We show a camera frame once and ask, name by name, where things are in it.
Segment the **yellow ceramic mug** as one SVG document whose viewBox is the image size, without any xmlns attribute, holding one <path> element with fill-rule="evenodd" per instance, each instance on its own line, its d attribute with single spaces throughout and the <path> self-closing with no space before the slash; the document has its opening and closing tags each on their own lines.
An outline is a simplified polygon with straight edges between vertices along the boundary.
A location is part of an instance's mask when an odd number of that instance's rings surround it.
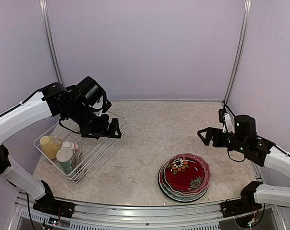
<svg viewBox="0 0 290 230">
<path fill-rule="evenodd" d="M 61 148 L 62 140 L 57 137 L 43 136 L 40 138 L 40 146 L 43 153 L 51 160 L 56 158 L 58 150 Z"/>
</svg>

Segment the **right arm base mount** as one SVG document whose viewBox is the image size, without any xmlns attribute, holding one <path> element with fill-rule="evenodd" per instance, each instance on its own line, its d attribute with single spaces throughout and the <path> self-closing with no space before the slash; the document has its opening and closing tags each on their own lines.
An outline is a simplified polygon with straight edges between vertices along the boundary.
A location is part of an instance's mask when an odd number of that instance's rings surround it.
<svg viewBox="0 0 290 230">
<path fill-rule="evenodd" d="M 260 210 L 262 205 L 255 202 L 254 193 L 262 184 L 263 182 L 260 181 L 252 181 L 242 189 L 240 198 L 235 200 L 226 200 L 220 203 L 223 217 L 227 218 L 256 211 L 257 209 Z"/>
</svg>

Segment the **dark patterned plate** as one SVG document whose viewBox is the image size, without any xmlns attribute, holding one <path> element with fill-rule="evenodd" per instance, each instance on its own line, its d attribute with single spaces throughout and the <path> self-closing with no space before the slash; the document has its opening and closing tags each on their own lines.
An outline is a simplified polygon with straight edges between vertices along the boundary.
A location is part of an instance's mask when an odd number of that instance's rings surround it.
<svg viewBox="0 0 290 230">
<path fill-rule="evenodd" d="M 204 178 L 203 166 L 190 157 L 176 157 L 170 160 L 165 169 L 165 180 L 174 190 L 183 193 L 198 189 Z"/>
</svg>

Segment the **black rimmed plate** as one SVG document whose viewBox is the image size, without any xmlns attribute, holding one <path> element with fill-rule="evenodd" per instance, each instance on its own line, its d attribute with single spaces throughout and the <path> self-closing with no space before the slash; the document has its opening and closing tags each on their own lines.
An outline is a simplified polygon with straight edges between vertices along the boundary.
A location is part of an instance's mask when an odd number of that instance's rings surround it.
<svg viewBox="0 0 290 230">
<path fill-rule="evenodd" d="M 158 178 L 162 179 L 162 168 L 160 168 L 160 170 L 159 170 Z M 200 198 L 202 198 L 206 194 L 206 193 L 204 193 L 204 194 L 200 194 L 199 196 L 192 196 L 192 197 L 181 197 L 181 196 L 175 196 L 169 192 L 166 192 L 166 190 L 164 190 L 161 185 L 159 185 L 159 188 L 166 197 L 168 197 L 169 199 L 171 199 L 173 201 L 179 202 L 179 203 L 195 202 L 195 201 L 199 200 Z"/>
</svg>

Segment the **light green flower plate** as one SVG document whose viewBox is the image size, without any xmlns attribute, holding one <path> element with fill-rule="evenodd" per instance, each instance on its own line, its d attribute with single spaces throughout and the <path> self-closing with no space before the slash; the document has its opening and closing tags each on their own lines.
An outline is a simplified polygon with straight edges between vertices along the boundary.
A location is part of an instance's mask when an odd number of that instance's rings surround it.
<svg viewBox="0 0 290 230">
<path fill-rule="evenodd" d="M 183 193 L 180 193 L 180 192 L 175 192 L 172 189 L 170 189 L 169 187 L 167 187 L 167 185 L 163 183 L 161 178 L 158 178 L 157 181 L 159 182 L 159 185 L 161 185 L 162 188 L 164 190 L 166 190 L 166 192 L 169 192 L 169 193 L 171 193 L 171 194 L 173 194 L 175 196 L 181 196 L 181 197 L 199 196 L 200 194 L 206 193 L 206 191 L 208 189 L 208 188 L 202 189 L 199 193 L 183 194 Z"/>
</svg>

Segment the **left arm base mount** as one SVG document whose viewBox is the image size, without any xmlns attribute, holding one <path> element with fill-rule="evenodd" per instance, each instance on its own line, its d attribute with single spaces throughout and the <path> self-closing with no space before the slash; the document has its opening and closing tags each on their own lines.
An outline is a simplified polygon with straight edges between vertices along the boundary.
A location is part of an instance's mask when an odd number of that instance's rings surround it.
<svg viewBox="0 0 290 230">
<path fill-rule="evenodd" d="M 51 214 L 58 217 L 72 218 L 75 204 L 72 202 L 55 199 L 49 185 L 41 180 L 45 194 L 40 199 L 36 199 L 33 209 L 43 213 Z"/>
</svg>

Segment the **floral green mug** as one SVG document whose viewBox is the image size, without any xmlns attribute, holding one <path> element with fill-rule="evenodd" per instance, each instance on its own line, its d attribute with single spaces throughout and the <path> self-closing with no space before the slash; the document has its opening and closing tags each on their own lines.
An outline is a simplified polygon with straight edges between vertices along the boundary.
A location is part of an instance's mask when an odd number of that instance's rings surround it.
<svg viewBox="0 0 290 230">
<path fill-rule="evenodd" d="M 70 174 L 80 164 L 78 149 L 76 148 L 60 148 L 57 151 L 56 159 L 65 174 Z"/>
</svg>

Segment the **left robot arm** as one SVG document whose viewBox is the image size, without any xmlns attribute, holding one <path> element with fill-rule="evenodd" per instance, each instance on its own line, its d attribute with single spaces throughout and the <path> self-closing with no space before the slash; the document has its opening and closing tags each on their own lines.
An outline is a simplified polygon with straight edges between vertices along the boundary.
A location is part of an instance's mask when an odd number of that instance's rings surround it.
<svg viewBox="0 0 290 230">
<path fill-rule="evenodd" d="M 41 120 L 60 116 L 79 125 L 85 138 L 121 138 L 119 121 L 106 114 L 112 106 L 106 92 L 93 78 L 68 87 L 55 82 L 36 90 L 27 99 L 0 114 L 0 177 L 30 195 L 48 213 L 58 209 L 51 189 L 36 180 L 9 155 L 4 142 Z"/>
</svg>

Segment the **red teal patterned plate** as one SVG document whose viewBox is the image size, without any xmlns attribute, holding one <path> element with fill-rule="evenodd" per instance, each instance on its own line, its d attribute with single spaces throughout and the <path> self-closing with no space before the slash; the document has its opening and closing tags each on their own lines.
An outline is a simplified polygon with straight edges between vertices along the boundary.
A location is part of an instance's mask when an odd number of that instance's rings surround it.
<svg viewBox="0 0 290 230">
<path fill-rule="evenodd" d="M 159 179 L 158 179 L 159 187 L 161 188 L 164 194 L 166 194 L 170 199 L 177 202 L 182 202 L 182 203 L 194 202 L 196 200 L 199 200 L 201 197 L 203 197 L 208 190 L 208 188 L 205 188 L 202 192 L 200 192 L 197 195 L 182 195 L 182 194 L 179 194 L 178 192 L 173 192 L 170 188 L 168 188 L 166 186 L 166 182 L 164 182 L 163 179 L 164 179 L 164 175 L 160 172 Z"/>
</svg>

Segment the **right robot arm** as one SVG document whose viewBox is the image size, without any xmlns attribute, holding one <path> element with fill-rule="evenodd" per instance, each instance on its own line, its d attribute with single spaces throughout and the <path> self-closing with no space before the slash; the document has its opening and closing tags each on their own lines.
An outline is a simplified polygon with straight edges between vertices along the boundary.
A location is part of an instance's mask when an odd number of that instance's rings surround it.
<svg viewBox="0 0 290 230">
<path fill-rule="evenodd" d="M 254 118 L 238 115 L 234 122 L 233 133 L 207 127 L 199 130 L 197 135 L 206 146 L 211 143 L 215 148 L 239 152 L 256 165 L 273 169 L 290 178 L 290 153 L 274 142 L 258 136 Z M 290 187 L 253 181 L 241 191 L 241 197 L 236 204 L 235 207 L 242 213 L 260 204 L 290 207 Z"/>
</svg>

